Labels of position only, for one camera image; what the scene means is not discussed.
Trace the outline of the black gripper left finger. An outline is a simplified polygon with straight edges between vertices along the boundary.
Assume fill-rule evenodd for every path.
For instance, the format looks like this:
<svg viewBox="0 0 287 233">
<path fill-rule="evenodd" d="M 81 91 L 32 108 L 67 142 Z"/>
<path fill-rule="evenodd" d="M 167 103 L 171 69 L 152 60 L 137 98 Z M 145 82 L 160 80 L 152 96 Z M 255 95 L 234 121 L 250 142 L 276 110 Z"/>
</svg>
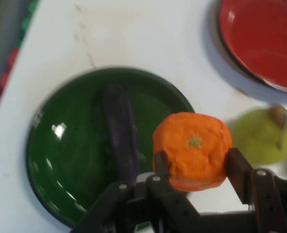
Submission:
<svg viewBox="0 0 287 233">
<path fill-rule="evenodd" d="M 200 233 L 202 221 L 189 200 L 169 184 L 164 152 L 154 155 L 156 174 L 134 186 L 112 183 L 73 233 L 133 233 L 151 222 L 156 233 Z"/>
</svg>

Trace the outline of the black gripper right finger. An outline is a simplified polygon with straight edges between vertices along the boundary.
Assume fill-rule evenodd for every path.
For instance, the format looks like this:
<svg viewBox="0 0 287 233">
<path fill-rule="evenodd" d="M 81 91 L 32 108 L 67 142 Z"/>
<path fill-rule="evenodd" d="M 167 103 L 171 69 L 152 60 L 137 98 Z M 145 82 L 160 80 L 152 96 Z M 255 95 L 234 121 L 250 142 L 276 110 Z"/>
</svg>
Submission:
<svg viewBox="0 0 287 233">
<path fill-rule="evenodd" d="M 254 214 L 257 232 L 287 233 L 287 179 L 268 168 L 252 168 L 237 148 L 228 151 L 227 177 Z"/>
</svg>

